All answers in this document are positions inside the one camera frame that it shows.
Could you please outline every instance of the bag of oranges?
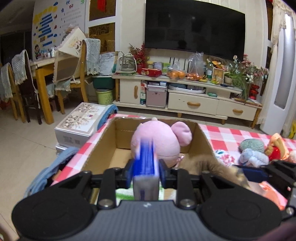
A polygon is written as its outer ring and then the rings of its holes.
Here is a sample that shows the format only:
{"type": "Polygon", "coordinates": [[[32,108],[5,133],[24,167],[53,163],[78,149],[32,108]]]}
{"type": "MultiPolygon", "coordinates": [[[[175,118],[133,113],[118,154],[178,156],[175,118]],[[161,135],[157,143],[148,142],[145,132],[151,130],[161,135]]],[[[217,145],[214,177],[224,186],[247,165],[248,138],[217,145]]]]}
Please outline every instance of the bag of oranges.
{"type": "Polygon", "coordinates": [[[201,80],[204,75],[203,52],[192,54],[188,61],[190,62],[190,66],[187,80],[201,80]]]}
{"type": "Polygon", "coordinates": [[[186,73],[180,68],[180,62],[176,61],[173,65],[168,67],[167,76],[174,80],[183,80],[186,77],[186,73]]]}

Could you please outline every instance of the black tv screen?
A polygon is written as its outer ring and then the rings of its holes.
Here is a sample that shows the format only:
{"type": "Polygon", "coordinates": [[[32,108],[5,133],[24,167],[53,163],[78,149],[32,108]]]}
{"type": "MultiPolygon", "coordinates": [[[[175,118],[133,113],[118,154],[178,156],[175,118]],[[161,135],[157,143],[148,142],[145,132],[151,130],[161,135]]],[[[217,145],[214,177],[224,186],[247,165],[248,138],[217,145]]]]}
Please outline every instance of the black tv screen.
{"type": "Polygon", "coordinates": [[[245,14],[195,0],[146,0],[145,47],[243,59],[245,14]]]}

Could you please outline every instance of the white tv cabinet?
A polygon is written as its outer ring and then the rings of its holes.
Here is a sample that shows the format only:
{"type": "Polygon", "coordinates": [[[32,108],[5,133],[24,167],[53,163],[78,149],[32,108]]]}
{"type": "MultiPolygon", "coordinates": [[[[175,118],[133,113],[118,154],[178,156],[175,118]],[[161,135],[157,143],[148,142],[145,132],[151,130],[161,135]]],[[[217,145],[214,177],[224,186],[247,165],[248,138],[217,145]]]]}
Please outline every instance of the white tv cabinet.
{"type": "Polygon", "coordinates": [[[138,109],[160,110],[176,112],[178,118],[183,114],[199,115],[221,119],[222,124],[228,117],[252,121],[255,127],[262,107],[236,102],[230,99],[230,93],[241,94],[242,90],[234,87],[222,87],[210,82],[203,83],[188,80],[172,80],[167,76],[152,78],[144,75],[113,75],[115,79],[115,101],[113,104],[122,107],[138,109]],[[165,108],[150,107],[140,104],[141,81],[158,81],[201,86],[206,88],[206,93],[216,93],[217,97],[207,94],[184,93],[182,91],[168,90],[168,104],[165,108]]]}

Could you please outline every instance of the blue and white package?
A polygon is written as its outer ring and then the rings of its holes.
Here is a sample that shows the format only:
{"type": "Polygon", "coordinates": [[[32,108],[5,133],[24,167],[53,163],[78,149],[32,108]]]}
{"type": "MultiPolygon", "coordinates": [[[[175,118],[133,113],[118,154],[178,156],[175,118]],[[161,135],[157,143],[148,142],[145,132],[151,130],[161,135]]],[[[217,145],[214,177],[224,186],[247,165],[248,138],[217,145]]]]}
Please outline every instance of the blue and white package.
{"type": "Polygon", "coordinates": [[[138,201],[157,201],[159,166],[153,141],[141,140],[133,164],[133,195],[138,201]]]}

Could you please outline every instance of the red and white checkered tablecloth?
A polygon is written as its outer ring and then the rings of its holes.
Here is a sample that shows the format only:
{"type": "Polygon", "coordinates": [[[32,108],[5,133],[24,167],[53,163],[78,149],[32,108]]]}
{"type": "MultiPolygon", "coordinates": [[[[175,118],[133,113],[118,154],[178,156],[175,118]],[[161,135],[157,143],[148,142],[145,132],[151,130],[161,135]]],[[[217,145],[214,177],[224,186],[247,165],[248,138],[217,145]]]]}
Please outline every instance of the red and white checkered tablecloth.
{"type": "MultiPolygon", "coordinates": [[[[79,150],[79,152],[71,159],[71,161],[65,166],[62,172],[59,174],[57,179],[53,182],[56,184],[66,178],[69,178],[81,171],[84,166],[84,163],[87,160],[88,155],[91,151],[95,148],[97,142],[99,141],[102,133],[104,132],[105,128],[108,126],[109,122],[114,117],[137,117],[143,118],[136,115],[124,115],[124,114],[113,114],[109,117],[107,122],[95,133],[79,150]]],[[[238,149],[239,144],[248,138],[256,138],[262,140],[265,146],[268,144],[270,136],[265,134],[259,134],[254,132],[248,131],[241,131],[217,126],[207,126],[199,124],[200,128],[205,133],[209,143],[211,144],[213,150],[225,150],[230,155],[232,155],[236,161],[240,156],[240,152],[238,149]]],[[[296,140],[291,139],[284,139],[285,144],[289,151],[296,150],[296,140]]]]}

